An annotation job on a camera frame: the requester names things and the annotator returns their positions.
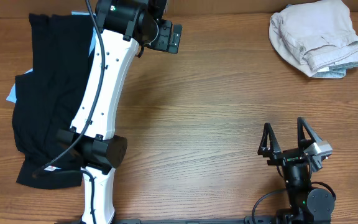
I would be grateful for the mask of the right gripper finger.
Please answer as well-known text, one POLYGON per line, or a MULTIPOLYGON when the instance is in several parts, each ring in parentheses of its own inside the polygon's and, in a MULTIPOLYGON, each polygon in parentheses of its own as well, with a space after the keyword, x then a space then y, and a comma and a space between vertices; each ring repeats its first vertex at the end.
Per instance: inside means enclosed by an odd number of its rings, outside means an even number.
POLYGON ((258 154, 280 154, 281 152, 271 124, 265 123, 258 154))
POLYGON ((297 137, 299 149, 306 149, 313 143, 322 141, 322 138, 302 117, 297 118, 297 137))

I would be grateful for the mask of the beige shorts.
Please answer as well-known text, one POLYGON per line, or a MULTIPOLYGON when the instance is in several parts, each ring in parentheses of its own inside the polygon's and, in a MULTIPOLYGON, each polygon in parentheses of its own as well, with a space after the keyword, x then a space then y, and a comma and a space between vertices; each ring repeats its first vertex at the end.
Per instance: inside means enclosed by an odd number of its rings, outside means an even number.
POLYGON ((358 35, 342 1, 289 5, 271 16, 268 34, 279 56, 310 78, 320 68, 358 62, 358 35))

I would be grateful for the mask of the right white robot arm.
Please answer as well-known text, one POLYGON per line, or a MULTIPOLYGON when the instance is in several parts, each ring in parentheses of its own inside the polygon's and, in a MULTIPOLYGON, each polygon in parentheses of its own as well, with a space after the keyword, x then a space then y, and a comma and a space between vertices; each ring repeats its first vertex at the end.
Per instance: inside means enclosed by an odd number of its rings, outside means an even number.
POLYGON ((329 142, 323 140, 302 117, 297 118, 297 148, 281 150, 270 123, 264 124, 258 155, 267 158, 267 164, 277 168, 285 188, 269 192, 258 199, 251 213, 252 223, 258 223, 256 208, 269 196, 285 192, 289 208, 279 209, 268 223, 330 223, 336 194, 324 182, 313 182, 313 173, 323 168, 323 161, 332 153, 329 142))

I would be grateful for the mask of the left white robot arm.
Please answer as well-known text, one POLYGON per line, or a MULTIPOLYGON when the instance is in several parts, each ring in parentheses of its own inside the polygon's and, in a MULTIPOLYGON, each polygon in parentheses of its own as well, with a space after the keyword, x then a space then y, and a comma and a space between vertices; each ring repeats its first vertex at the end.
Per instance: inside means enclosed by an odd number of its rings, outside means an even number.
POLYGON ((98 1, 94 57, 80 108, 58 140, 80 160, 85 209, 79 223, 113 223, 114 174, 127 149, 115 134, 117 106, 135 57, 149 48, 177 54, 182 26, 163 19, 167 0, 98 1))

